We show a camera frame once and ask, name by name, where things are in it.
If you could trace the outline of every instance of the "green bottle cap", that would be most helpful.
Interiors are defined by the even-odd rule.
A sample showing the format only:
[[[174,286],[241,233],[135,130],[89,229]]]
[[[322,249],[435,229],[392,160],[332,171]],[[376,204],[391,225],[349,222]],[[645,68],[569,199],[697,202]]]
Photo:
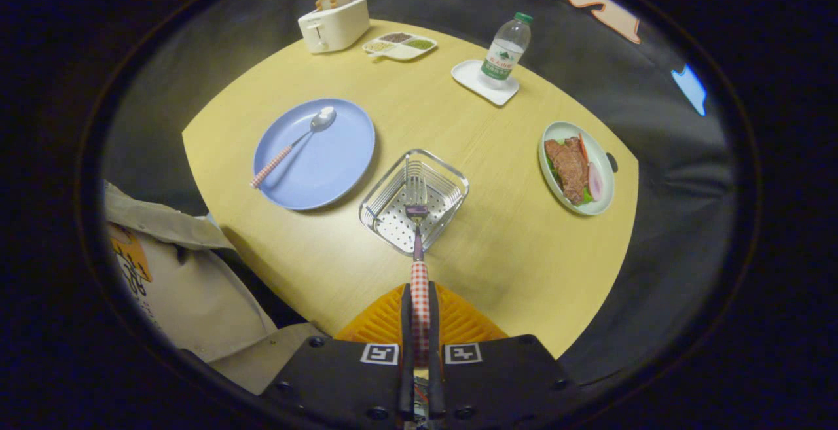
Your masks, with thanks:
[[[527,24],[532,23],[532,16],[524,14],[523,12],[516,12],[515,19],[521,22],[526,22]]]

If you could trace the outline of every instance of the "metal basket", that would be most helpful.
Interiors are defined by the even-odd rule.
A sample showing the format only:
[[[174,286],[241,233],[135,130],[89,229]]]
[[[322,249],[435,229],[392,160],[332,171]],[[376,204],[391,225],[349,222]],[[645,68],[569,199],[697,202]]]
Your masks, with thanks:
[[[413,149],[400,156],[364,198],[358,216],[367,229],[407,256],[413,254],[416,225],[405,213],[405,177],[416,174],[428,185],[428,217],[419,224],[425,251],[469,194],[469,180],[430,152]]]

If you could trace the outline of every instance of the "meat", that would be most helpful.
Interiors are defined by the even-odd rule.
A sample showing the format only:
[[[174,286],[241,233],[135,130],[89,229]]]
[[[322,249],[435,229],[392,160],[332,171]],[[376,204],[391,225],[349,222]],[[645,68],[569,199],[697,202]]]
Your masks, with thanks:
[[[565,139],[562,145],[554,140],[544,143],[544,150],[553,162],[553,167],[559,173],[562,193],[573,204],[580,204],[585,197],[587,186],[587,164],[581,154],[578,137]]]

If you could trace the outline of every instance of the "plastic water bottle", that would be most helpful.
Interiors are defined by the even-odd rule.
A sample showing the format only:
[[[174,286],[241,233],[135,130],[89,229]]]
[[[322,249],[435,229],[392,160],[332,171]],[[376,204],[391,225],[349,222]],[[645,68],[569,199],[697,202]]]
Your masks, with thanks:
[[[530,22],[532,16],[516,12],[512,21],[501,26],[480,67],[480,83],[495,90],[502,90],[509,84],[509,73],[530,44]]]

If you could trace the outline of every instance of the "bottle label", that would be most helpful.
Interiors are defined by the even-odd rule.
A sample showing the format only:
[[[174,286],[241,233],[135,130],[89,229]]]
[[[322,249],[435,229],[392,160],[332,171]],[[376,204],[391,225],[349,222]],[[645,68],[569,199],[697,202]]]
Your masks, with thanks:
[[[506,79],[509,77],[509,72],[512,72],[512,68],[515,68],[521,54],[523,52],[514,52],[500,47],[497,43],[492,43],[492,47],[488,48],[488,54],[486,54],[483,66],[480,69],[488,77]]]

